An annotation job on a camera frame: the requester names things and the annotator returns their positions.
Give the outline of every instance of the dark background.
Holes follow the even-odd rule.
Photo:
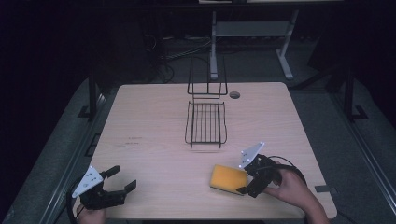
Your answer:
[[[315,39],[323,33],[310,65],[320,71],[348,62],[396,127],[395,9],[394,1],[364,1],[336,12],[302,10],[293,38]],[[153,76],[142,74],[159,63],[162,49],[145,51],[149,40],[143,34],[158,35],[160,29],[178,38],[209,35],[203,21],[210,22],[210,13],[164,13],[158,22],[147,12],[92,14],[65,1],[1,1],[0,218],[89,74],[97,75],[103,91],[125,78],[149,82]],[[141,72],[127,76],[131,71]]]

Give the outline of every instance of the metal rack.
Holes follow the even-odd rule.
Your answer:
[[[204,85],[195,85],[193,62],[187,93],[192,95],[189,101],[185,140],[192,147],[193,144],[224,144],[227,141],[227,127],[225,124],[225,104],[220,101],[221,95],[228,94],[227,77],[213,80],[206,73]]]

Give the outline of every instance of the white mounting plate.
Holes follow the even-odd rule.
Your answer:
[[[79,195],[85,193],[87,190],[95,187],[100,182],[103,181],[102,176],[96,171],[93,166],[88,168],[88,171],[82,177],[81,181],[79,182],[76,190],[73,192],[72,197],[77,198]]]
[[[247,165],[249,165],[254,158],[259,154],[260,150],[262,150],[262,147],[264,147],[264,142],[260,142],[259,144],[247,148],[243,151],[241,151],[242,157],[241,157],[241,164],[239,165],[239,168],[243,169]]]

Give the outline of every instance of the floor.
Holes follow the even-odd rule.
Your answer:
[[[168,55],[200,45],[196,41],[173,39],[165,44]],[[291,87],[318,72],[306,65],[315,44],[315,41],[308,40],[294,40],[290,44],[287,59],[294,80],[285,79],[277,61],[275,49],[279,46],[279,40],[261,40],[243,47],[228,43],[228,48],[219,50],[219,67],[226,68],[229,82],[276,81]],[[187,83],[191,57],[198,72],[205,72],[207,52],[197,52],[168,62],[169,67],[161,67],[151,83]],[[290,95],[339,211],[331,223],[396,223],[396,213],[389,205],[389,198],[385,196],[373,165],[365,156],[367,153],[373,154],[389,183],[396,186],[396,168],[393,165],[396,131],[359,81],[355,81],[354,105],[362,106],[368,119],[350,123],[341,107],[344,90],[326,92],[327,81],[325,77],[303,90],[290,91]],[[97,102],[98,114],[88,122],[88,119],[78,117],[80,109],[88,105],[88,81],[81,83],[4,223],[69,223],[66,212],[62,210],[64,193],[90,164],[91,157],[86,154],[94,152],[94,142],[100,137],[120,84],[123,83],[116,83],[102,92]],[[109,220],[107,223],[142,222]],[[265,223],[297,224],[304,221],[265,220]]]

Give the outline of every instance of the yellow sponge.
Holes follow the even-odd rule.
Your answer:
[[[210,187],[222,189],[231,193],[241,194],[236,189],[246,187],[248,184],[247,172],[232,167],[216,164],[213,168]]]

